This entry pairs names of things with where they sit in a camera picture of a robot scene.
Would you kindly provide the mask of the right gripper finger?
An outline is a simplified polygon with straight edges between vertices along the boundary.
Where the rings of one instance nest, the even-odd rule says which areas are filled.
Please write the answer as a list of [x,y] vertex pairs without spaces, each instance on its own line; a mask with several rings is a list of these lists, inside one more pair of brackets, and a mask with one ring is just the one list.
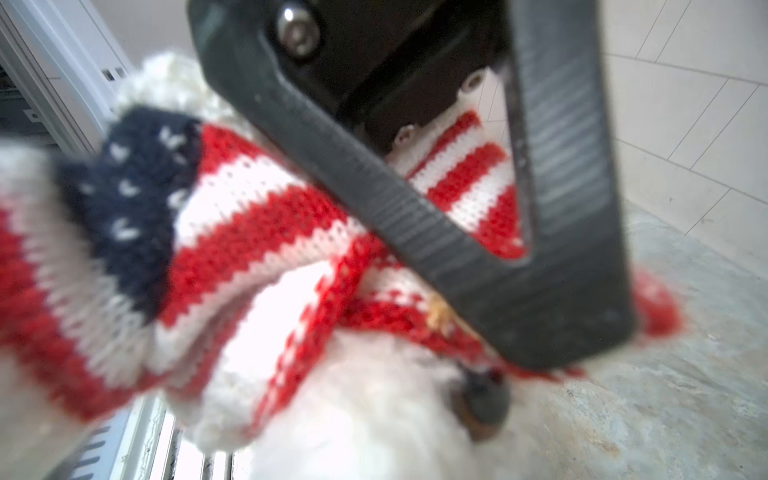
[[[205,78],[506,360],[575,364],[637,328],[593,1],[191,1]],[[527,253],[498,258],[383,156],[502,76]]]

